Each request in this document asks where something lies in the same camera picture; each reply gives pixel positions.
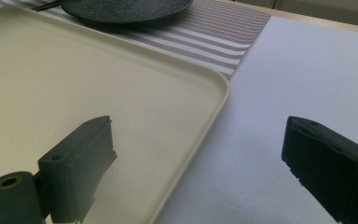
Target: table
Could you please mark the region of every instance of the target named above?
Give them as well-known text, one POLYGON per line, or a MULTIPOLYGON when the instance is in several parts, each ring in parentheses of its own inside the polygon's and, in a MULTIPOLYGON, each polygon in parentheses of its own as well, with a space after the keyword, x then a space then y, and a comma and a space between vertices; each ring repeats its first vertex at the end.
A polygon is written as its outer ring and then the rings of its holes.
POLYGON ((283 16, 292 19, 273 16, 242 59, 226 108, 158 223, 336 223, 281 150, 290 115, 358 143, 358 33, 341 29, 358 27, 283 16))

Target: striped cloth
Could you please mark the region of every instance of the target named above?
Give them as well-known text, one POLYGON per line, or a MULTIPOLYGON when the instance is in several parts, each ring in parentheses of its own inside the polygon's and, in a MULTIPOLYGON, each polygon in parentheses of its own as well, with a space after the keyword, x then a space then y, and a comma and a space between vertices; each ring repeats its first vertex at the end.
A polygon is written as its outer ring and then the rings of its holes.
MULTIPOLYGON (((50 1, 0 0, 0 7, 32 8, 50 1)), ((42 13, 80 23, 61 7, 42 13)), ((149 22, 147 25, 93 25, 90 28, 212 67, 230 78, 269 17, 268 14, 226 2, 194 0, 188 9, 176 16, 149 22)))

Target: screw hole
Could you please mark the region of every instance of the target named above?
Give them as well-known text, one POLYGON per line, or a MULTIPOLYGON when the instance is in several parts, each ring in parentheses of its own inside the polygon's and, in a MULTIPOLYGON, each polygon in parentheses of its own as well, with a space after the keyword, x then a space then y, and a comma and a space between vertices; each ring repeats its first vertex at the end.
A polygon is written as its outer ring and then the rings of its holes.
POLYGON ((0 182, 0 189, 11 189, 21 182, 20 176, 10 176, 0 182))
POLYGON ((61 158, 62 158, 62 156, 60 156, 60 155, 54 155, 54 156, 51 157, 51 160, 52 161, 59 161, 61 158))

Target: cream plastic tray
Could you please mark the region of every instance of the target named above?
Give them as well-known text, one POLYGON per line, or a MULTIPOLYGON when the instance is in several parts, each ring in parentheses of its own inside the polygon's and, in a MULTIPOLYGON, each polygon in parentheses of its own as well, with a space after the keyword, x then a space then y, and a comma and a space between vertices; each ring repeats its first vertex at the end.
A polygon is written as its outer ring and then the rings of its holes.
POLYGON ((118 159, 86 224, 155 222, 228 93, 209 68, 0 8, 0 175, 34 174, 37 160, 82 122, 113 121, 118 159))

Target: frying pan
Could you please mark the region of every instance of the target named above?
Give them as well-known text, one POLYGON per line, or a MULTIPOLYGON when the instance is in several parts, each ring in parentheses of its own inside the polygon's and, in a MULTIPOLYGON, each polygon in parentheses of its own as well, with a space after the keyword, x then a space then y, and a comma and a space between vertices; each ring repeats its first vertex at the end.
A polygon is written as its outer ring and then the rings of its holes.
POLYGON ((188 8, 193 0, 58 0, 33 10, 41 11, 61 5, 62 9, 82 21, 98 23, 136 23, 171 16, 188 8))

